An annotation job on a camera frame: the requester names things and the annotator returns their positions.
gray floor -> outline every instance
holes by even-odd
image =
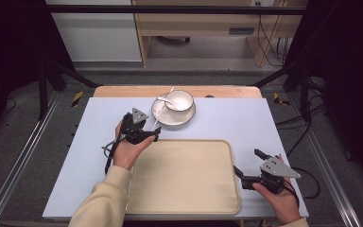
[[[269,65],[262,68],[255,67],[244,38],[205,37],[192,38],[189,44],[154,39],[146,68],[133,63],[101,65],[91,63],[78,66],[80,74],[103,84],[247,85],[278,69]],[[65,79],[68,85],[64,92],[53,92],[49,88],[50,96],[59,96],[58,106],[52,113],[33,154],[27,160],[23,175],[0,215],[0,221],[51,222],[42,218],[47,196],[61,170],[88,97],[94,92],[94,89],[87,88],[73,79],[68,77]],[[261,88],[275,122],[297,116],[294,105],[286,106],[273,102],[275,92],[279,94],[281,100],[288,100],[292,104],[299,98],[298,92],[284,93],[281,86],[284,79],[277,79]],[[78,91],[83,91],[84,95],[77,107],[71,107]],[[9,112],[3,114],[0,120],[0,188],[37,124],[39,114],[37,83],[12,92],[9,98]],[[320,98],[315,97],[312,103],[312,107],[316,107],[322,102]],[[285,151],[289,151],[303,134],[303,127],[295,128],[301,124],[296,122],[295,125],[280,127],[283,128],[279,133]],[[346,160],[344,147],[323,112],[314,113],[310,133],[303,138],[289,157],[293,166],[306,169],[320,182],[320,195],[313,200],[305,200],[310,214],[309,223],[311,226],[359,226],[344,222],[338,198],[330,191],[331,186],[322,172],[322,166],[317,162],[317,150],[321,151],[330,164],[343,194],[347,196],[355,216],[363,226],[363,168],[359,163]],[[316,191],[314,181],[305,173],[299,180],[299,186],[306,196],[311,196]],[[257,224],[258,222],[252,221],[247,225],[257,226]]]

spoon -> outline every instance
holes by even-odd
[[[172,107],[174,108],[175,111],[178,110],[178,108],[169,99],[162,97],[162,96],[158,96],[157,99],[169,103],[170,105],[172,105]]]

person's left hand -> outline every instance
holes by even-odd
[[[122,121],[120,121],[116,127],[116,137],[120,132],[121,126]],[[143,152],[143,150],[147,148],[154,140],[155,135],[149,136],[147,139],[136,145],[129,143],[127,140],[122,140],[114,152],[113,165],[131,170],[141,152]]]

beige sleeve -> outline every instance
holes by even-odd
[[[301,218],[287,225],[281,225],[280,227],[308,227],[308,223],[306,222],[306,218]]]
[[[101,183],[81,204],[69,226],[122,226],[128,203],[131,173],[119,166],[111,166]]]

white bowl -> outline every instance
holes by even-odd
[[[188,111],[194,104],[193,96],[185,91],[173,91],[165,95],[165,98],[171,103],[166,102],[164,105],[175,112]]]

